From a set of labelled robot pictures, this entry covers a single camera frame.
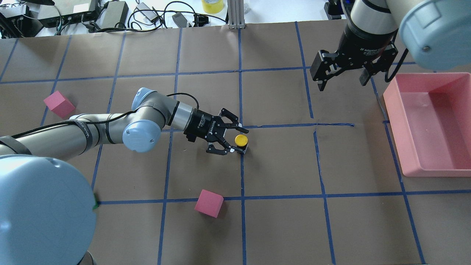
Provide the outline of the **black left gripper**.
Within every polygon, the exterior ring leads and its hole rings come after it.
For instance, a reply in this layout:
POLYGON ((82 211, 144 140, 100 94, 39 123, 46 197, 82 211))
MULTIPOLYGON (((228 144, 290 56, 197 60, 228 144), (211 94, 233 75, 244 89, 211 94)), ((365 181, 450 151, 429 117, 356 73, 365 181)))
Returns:
POLYGON ((195 142, 196 138, 207 141, 206 153, 227 155, 235 152, 236 147, 225 140, 226 129, 234 129, 242 134, 249 133, 248 129, 242 127, 239 117, 226 108, 222 108, 218 116, 198 109, 194 110, 183 132, 190 142, 195 142), (224 122, 224 118, 229 119, 230 122, 224 122))

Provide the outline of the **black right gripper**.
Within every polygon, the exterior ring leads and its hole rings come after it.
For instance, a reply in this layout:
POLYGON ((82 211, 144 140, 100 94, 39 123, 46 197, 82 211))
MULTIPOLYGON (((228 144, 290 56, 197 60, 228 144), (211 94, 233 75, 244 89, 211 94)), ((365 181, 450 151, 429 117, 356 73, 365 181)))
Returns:
POLYGON ((374 35, 362 30, 345 28, 337 52, 319 50, 310 68, 312 80, 320 92, 327 81, 343 72, 363 67, 360 84, 366 86, 370 79, 392 65, 398 51, 394 43, 397 30, 385 35, 374 35))

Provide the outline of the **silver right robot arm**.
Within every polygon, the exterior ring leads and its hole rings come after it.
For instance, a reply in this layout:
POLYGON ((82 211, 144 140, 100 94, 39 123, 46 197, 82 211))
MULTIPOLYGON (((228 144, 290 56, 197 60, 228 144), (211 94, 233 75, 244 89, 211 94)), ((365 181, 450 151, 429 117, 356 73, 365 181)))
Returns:
POLYGON ((308 77, 323 92, 347 71, 367 85, 384 73, 389 86, 406 93, 451 94, 439 115, 470 128, 470 73, 453 73, 470 63, 469 0, 334 0, 343 25, 294 22, 307 92, 308 77))

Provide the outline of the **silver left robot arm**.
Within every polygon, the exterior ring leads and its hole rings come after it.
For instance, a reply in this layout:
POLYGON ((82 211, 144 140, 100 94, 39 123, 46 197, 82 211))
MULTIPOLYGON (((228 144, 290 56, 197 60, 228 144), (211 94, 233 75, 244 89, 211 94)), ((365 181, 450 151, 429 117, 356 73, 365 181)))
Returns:
POLYGON ((212 115, 148 88, 131 111, 80 114, 20 134, 1 137, 1 264, 79 265, 96 229, 96 199, 84 175, 69 164, 104 144, 151 151, 165 126, 201 138, 206 152, 243 153, 225 139, 228 129, 246 134, 239 118, 222 109, 212 115))

